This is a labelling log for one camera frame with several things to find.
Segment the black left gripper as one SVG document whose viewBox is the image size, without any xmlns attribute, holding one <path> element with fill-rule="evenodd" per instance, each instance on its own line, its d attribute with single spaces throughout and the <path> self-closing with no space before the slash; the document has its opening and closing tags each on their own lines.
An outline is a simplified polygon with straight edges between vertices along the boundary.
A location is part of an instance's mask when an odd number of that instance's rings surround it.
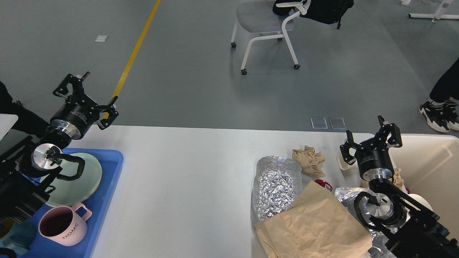
<svg viewBox="0 0 459 258">
<path fill-rule="evenodd" d="M 68 74 L 53 95 L 66 99 L 64 106 L 51 118 L 51 126 L 69 135 L 71 139 L 82 139 L 92 124 L 97 121 L 101 130 L 108 128 L 118 117 L 115 95 L 108 104 L 98 105 L 92 98 L 85 94 L 82 82 L 90 75 L 87 71 L 81 78 Z M 107 118 L 99 119 L 91 110 L 95 107 L 96 113 L 107 113 Z"/>
</svg>

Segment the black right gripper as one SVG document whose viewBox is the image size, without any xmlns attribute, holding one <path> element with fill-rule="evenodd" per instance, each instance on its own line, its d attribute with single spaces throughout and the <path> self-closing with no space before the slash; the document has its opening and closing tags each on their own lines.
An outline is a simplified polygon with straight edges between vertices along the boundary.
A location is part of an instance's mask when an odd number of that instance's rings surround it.
<svg viewBox="0 0 459 258">
<path fill-rule="evenodd" d="M 377 116 L 380 129 L 373 139 L 360 144 L 354 142 L 352 132 L 346 131 L 346 141 L 340 145 L 344 162 L 353 165 L 356 160 L 361 179 L 371 181 L 375 178 L 393 178 L 394 168 L 389 157 L 388 148 L 400 148 L 403 145 L 400 129 L 394 123 L 389 124 L 381 116 Z M 350 149 L 356 150 L 354 156 Z"/>
</svg>

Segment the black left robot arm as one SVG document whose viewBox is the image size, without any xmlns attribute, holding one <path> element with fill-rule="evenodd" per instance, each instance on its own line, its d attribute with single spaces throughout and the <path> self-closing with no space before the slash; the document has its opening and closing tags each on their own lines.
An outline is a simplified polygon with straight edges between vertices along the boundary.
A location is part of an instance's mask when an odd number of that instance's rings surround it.
<svg viewBox="0 0 459 258">
<path fill-rule="evenodd" d="M 51 127 L 39 142 L 26 137 L 1 155 L 1 221 L 6 218 L 20 224 L 33 216 L 50 198 L 56 188 L 54 179 L 72 181 L 81 177 L 85 162 L 64 154 L 74 139 L 82 139 L 93 124 L 108 128 L 119 115 L 114 96 L 106 105 L 99 105 L 85 94 L 81 78 L 68 74 L 53 95 L 65 104 L 51 118 Z"/>
</svg>

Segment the foil piece under arm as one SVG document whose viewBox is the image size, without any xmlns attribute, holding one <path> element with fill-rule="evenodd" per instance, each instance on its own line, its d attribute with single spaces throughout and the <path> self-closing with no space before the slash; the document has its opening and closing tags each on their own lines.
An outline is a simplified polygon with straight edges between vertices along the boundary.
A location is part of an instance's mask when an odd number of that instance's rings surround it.
<svg viewBox="0 0 459 258">
<path fill-rule="evenodd" d="M 341 204 L 354 216 L 355 219 L 358 219 L 356 211 L 354 209 L 354 200 L 360 192 L 368 192 L 372 195 L 376 195 L 368 188 L 361 187 L 340 187 L 335 189 L 335 197 L 338 199 Z M 377 231 L 366 228 L 372 237 L 372 247 L 367 250 L 366 253 L 362 256 L 363 258 L 395 258 L 395 255 L 392 254 L 388 248 L 385 246 L 385 243 L 388 241 L 388 238 Z"/>
</svg>

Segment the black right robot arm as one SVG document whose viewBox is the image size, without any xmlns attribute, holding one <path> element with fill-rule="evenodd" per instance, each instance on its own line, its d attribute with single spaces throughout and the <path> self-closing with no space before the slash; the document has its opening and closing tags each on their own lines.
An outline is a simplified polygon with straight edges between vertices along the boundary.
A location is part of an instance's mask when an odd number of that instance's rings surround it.
<svg viewBox="0 0 459 258">
<path fill-rule="evenodd" d="M 398 258 L 457 258 L 458 241 L 447 239 L 449 230 L 441 225 L 439 216 L 404 193 L 394 184 L 389 149 L 403 145 L 396 124 L 378 116 L 379 131 L 361 143 L 354 142 L 346 131 L 340 145 L 343 160 L 357 164 L 360 178 L 372 191 L 361 192 L 354 200 L 357 219 L 366 228 L 383 233 L 385 246 Z"/>
</svg>

